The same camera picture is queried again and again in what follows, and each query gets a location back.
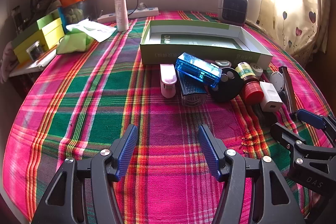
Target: small glass jar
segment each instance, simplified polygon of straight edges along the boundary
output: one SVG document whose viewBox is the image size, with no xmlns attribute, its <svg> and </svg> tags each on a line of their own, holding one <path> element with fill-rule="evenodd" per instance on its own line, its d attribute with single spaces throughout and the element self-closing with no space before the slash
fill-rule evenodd
<svg viewBox="0 0 336 224">
<path fill-rule="evenodd" d="M 254 74 L 251 66 L 242 62 L 236 67 L 236 72 L 244 80 L 244 87 L 241 90 L 241 97 L 246 105 L 259 104 L 264 98 L 263 90 L 261 89 L 258 77 Z"/>
<path fill-rule="evenodd" d="M 35 62 L 38 58 L 44 53 L 42 45 L 40 45 L 40 41 L 37 40 L 34 44 L 32 44 L 28 49 L 26 49 L 30 59 Z"/>
</svg>

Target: table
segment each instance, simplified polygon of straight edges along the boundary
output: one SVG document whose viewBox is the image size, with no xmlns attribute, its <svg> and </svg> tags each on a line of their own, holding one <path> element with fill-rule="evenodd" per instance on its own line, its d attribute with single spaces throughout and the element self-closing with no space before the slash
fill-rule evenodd
<svg viewBox="0 0 336 224">
<path fill-rule="evenodd" d="M 39 60 L 18 64 L 9 74 L 9 80 L 24 100 L 33 84 L 47 65 L 56 57 L 56 49 L 46 52 Z"/>
<path fill-rule="evenodd" d="M 149 20 L 214 21 L 213 14 L 160 12 L 130 20 L 124 33 L 94 42 L 84 53 L 57 56 L 43 71 L 22 104 L 8 139 L 3 184 L 10 199 L 31 220 L 44 190 L 68 156 L 92 157 L 120 137 L 128 124 L 139 128 L 127 175 L 114 185 L 125 223 L 210 223 L 222 183 L 211 177 L 198 144 L 198 126 L 206 123 L 216 138 L 242 155 L 269 155 L 283 174 L 288 151 L 269 133 L 274 119 L 298 133 L 307 144 L 330 146 L 323 132 L 294 122 L 285 106 L 264 116 L 237 96 L 228 103 L 183 107 L 177 95 L 161 95 L 159 66 L 143 66 L 139 43 Z M 299 108 L 326 115 L 331 110 L 303 68 L 257 30 L 244 27 L 273 54 L 268 73 L 287 66 Z M 314 195 L 288 180 L 304 215 Z M 241 223 L 246 223 L 251 182 L 246 181 Z M 88 216 L 94 223 L 92 198 Z"/>
</svg>

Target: small round lid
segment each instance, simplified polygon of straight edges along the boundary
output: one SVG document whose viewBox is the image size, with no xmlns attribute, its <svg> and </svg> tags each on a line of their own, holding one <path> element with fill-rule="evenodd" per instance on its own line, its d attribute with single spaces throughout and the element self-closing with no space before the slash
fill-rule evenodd
<svg viewBox="0 0 336 224">
<path fill-rule="evenodd" d="M 275 90 L 277 92 L 280 92 L 284 89 L 285 80 L 284 80 L 283 75 L 278 71 L 275 71 L 271 74 L 271 76 L 269 78 L 269 82 L 274 85 Z"/>
<path fill-rule="evenodd" d="M 231 68 L 231 62 L 228 60 L 216 60 L 215 62 L 221 68 Z"/>
<path fill-rule="evenodd" d="M 261 77 L 261 75 L 263 74 L 263 69 L 260 68 L 256 63 L 251 63 L 250 64 L 255 76 L 257 76 L 258 78 Z"/>
<path fill-rule="evenodd" d="M 263 100 L 264 93 L 260 84 L 253 81 L 244 85 L 241 91 L 241 96 L 243 97 L 246 105 L 255 105 L 259 104 Z"/>
</svg>

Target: power strip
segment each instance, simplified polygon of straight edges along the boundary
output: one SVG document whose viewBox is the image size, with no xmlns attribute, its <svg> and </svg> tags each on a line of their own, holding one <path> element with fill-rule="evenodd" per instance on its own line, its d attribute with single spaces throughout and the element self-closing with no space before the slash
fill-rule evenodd
<svg viewBox="0 0 336 224">
<path fill-rule="evenodd" d="M 153 16 L 158 16 L 159 15 L 159 9 L 157 7 L 155 8 L 146 8 L 143 10 L 135 10 L 133 14 L 129 15 L 129 19 L 133 18 L 139 18 L 139 17 L 153 17 Z M 116 20 L 116 14 L 108 14 L 108 15 L 103 15 L 99 17 L 98 23 L 109 23 L 109 22 L 114 22 Z"/>
</svg>

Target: white power adapter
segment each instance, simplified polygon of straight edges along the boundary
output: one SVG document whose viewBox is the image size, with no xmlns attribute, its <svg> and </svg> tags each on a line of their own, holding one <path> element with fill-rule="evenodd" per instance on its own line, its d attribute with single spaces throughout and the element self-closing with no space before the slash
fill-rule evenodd
<svg viewBox="0 0 336 224">
<path fill-rule="evenodd" d="M 260 86 L 264 93 L 264 98 L 260 103 L 261 110 L 264 112 L 277 112 L 281 108 L 283 102 L 275 90 L 274 85 L 271 83 L 260 82 Z"/>
</svg>

